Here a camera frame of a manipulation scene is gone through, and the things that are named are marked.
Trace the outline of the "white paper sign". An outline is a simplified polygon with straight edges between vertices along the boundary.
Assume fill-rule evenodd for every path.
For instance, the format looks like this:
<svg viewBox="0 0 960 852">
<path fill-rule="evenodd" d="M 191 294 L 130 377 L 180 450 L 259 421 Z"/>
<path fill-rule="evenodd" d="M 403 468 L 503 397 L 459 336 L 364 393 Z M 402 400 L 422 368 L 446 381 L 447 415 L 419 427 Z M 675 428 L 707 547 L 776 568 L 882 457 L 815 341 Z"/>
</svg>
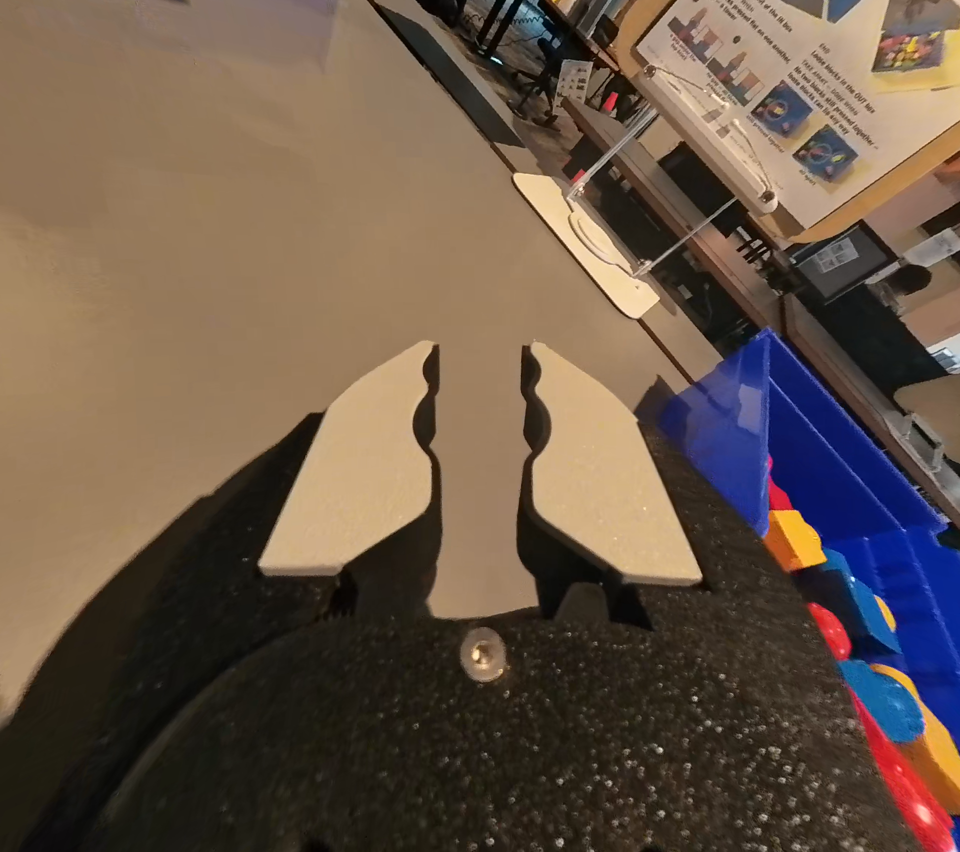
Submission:
<svg viewBox="0 0 960 852">
<path fill-rule="evenodd" d="M 584 103 L 589 94 L 589 85 L 594 70 L 592 61 L 563 60 L 560 64 L 557 88 L 556 108 L 562 101 Z"/>
</svg>

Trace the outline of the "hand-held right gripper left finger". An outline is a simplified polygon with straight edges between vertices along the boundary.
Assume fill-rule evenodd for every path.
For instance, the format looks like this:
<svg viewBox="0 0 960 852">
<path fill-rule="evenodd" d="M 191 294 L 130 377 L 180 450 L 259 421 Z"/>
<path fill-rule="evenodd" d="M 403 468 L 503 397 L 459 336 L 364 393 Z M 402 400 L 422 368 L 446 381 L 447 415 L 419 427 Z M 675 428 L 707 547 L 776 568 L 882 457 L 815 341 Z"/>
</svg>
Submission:
<svg viewBox="0 0 960 852">
<path fill-rule="evenodd" d="M 336 575 L 428 515 L 439 359 L 418 341 L 330 404 L 259 557 L 264 575 Z"/>
</svg>

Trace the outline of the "white mat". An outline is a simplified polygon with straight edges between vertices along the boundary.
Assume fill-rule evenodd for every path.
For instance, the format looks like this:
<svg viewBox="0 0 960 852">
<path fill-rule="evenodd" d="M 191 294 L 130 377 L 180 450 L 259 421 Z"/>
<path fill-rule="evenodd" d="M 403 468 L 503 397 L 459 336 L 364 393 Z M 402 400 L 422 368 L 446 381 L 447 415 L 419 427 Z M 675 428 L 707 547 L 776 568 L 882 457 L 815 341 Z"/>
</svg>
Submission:
<svg viewBox="0 0 960 852">
<path fill-rule="evenodd" d="M 512 184 L 536 215 L 624 316 L 637 321 L 660 296 L 637 276 L 639 264 L 622 249 L 594 208 L 570 198 L 562 183 L 543 174 L 514 173 Z"/>
</svg>

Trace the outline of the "instruction poster board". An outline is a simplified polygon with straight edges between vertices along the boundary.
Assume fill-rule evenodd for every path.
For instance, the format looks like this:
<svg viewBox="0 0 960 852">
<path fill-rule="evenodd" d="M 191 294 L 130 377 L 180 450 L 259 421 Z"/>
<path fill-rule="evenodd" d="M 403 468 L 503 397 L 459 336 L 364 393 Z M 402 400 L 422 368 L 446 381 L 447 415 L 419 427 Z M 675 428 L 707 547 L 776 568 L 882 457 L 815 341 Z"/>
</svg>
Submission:
<svg viewBox="0 0 960 852">
<path fill-rule="evenodd" d="M 748 210 L 819 240 L 958 156 L 958 5 L 631 0 L 615 49 L 726 94 L 778 196 Z"/>
</svg>

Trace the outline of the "blue plastic bin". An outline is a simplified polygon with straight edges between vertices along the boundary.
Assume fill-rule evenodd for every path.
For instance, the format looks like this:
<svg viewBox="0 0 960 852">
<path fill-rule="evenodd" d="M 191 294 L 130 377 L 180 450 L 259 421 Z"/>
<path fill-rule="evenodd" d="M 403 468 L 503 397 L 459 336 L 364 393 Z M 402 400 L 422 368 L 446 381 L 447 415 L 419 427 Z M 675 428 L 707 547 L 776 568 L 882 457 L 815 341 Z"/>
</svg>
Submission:
<svg viewBox="0 0 960 852">
<path fill-rule="evenodd" d="M 759 534 L 776 483 L 880 595 L 897 623 L 905 670 L 958 747 L 958 551 L 947 521 L 916 491 L 772 331 L 666 403 L 661 431 Z"/>
</svg>

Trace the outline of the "black mat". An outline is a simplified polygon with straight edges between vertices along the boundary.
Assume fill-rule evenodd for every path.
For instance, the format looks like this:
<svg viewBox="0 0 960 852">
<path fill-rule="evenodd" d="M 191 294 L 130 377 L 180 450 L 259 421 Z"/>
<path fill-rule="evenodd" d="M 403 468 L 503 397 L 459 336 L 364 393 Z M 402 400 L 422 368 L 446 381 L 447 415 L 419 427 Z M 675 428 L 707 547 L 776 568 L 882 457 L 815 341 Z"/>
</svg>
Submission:
<svg viewBox="0 0 960 852">
<path fill-rule="evenodd" d="M 420 64 L 447 92 L 475 128 L 493 145 L 522 148 L 523 142 L 481 90 L 420 23 L 378 4 L 378 14 Z"/>
</svg>

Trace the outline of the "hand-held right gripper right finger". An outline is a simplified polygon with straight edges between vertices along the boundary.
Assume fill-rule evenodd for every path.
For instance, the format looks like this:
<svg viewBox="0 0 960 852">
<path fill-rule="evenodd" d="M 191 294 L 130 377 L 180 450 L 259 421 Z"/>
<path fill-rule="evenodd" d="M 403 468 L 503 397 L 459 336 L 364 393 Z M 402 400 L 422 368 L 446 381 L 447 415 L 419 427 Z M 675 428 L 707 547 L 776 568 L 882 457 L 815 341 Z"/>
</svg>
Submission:
<svg viewBox="0 0 960 852">
<path fill-rule="evenodd" d="M 640 423 L 604 384 L 545 343 L 529 346 L 534 517 L 628 583 L 699 585 L 703 573 Z"/>
</svg>

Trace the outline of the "clear acrylic poster stand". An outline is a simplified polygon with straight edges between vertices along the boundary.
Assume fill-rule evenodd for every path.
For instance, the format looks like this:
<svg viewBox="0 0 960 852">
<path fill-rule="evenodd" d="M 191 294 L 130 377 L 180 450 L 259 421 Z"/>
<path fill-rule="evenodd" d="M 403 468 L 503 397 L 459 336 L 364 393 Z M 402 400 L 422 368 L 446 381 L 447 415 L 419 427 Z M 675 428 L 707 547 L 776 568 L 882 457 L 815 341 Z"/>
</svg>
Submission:
<svg viewBox="0 0 960 852">
<path fill-rule="evenodd" d="M 619 268 L 635 281 L 651 274 L 656 266 L 687 245 L 693 236 L 701 233 L 735 201 L 760 215 L 770 214 L 779 206 L 772 179 L 739 120 L 735 103 L 726 94 L 704 87 L 662 64 L 647 64 L 642 68 L 640 78 L 640 91 L 646 101 L 644 108 L 627 122 L 622 138 L 570 186 L 564 197 L 569 207 L 568 223 L 581 243 L 595 258 Z M 608 260 L 592 244 L 589 233 L 582 229 L 579 220 L 579 200 L 595 173 L 649 126 L 645 119 L 654 113 L 669 118 L 672 127 L 690 146 L 699 146 L 705 159 L 716 166 L 717 177 L 725 179 L 731 198 L 701 223 L 688 229 L 657 258 L 643 259 L 631 267 Z"/>
</svg>

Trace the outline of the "pile of toy blocks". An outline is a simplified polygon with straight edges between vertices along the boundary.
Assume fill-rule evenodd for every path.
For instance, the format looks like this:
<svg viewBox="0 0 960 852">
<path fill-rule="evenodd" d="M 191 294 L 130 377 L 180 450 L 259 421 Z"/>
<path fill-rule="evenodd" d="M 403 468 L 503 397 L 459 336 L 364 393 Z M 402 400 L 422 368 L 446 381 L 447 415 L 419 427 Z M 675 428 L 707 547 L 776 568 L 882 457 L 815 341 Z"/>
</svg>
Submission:
<svg viewBox="0 0 960 852">
<path fill-rule="evenodd" d="M 777 484 L 772 456 L 766 473 L 763 542 L 832 654 L 895 805 L 924 850 L 958 850 L 958 747 L 915 681 L 889 663 L 903 653 L 892 611 L 842 552 L 823 545 Z"/>
</svg>

